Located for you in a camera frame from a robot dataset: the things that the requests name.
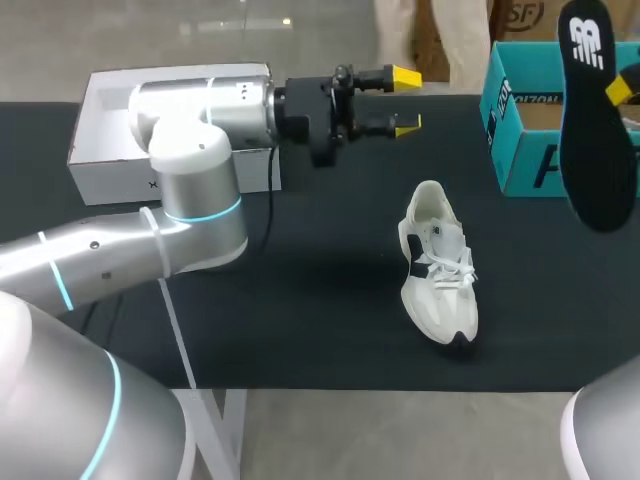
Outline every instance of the white sneaker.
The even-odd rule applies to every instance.
[[[434,181],[418,185],[398,231],[409,262],[401,293],[411,320],[438,343],[468,345],[478,333],[471,286],[476,276],[462,224],[442,185]]]

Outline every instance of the new balance logo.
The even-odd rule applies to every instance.
[[[600,46],[600,29],[596,22],[593,20],[582,21],[573,17],[569,22],[569,30],[571,31],[571,41],[577,43],[577,46],[573,47],[573,58],[604,70],[602,55],[597,53],[602,47]]]

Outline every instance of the shoe box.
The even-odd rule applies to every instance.
[[[616,44],[618,70],[640,62],[639,48],[636,42]],[[505,195],[567,196],[558,166],[563,90],[557,42],[494,44],[480,113]],[[625,105],[621,114],[640,153],[640,105]]]
[[[141,83],[186,78],[268,74],[264,64],[133,68],[91,74],[67,165],[86,205],[160,200],[149,155],[129,127],[129,96]],[[269,149],[237,150],[233,160],[241,193],[268,189]],[[280,190],[280,164],[273,161],[273,189]]]

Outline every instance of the shoelace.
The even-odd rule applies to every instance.
[[[478,279],[469,247],[462,251],[460,262],[438,257],[431,252],[427,252],[426,256],[433,262],[429,265],[429,275],[432,275],[436,288],[466,288]]]

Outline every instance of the white box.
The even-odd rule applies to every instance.
[[[89,79],[69,152],[68,166],[87,205],[159,200],[149,157],[129,130],[127,106],[133,89],[145,82],[188,78],[268,75],[265,64],[193,65],[93,73]],[[269,149],[234,152],[241,193],[268,188]],[[278,152],[273,189],[280,190]]]

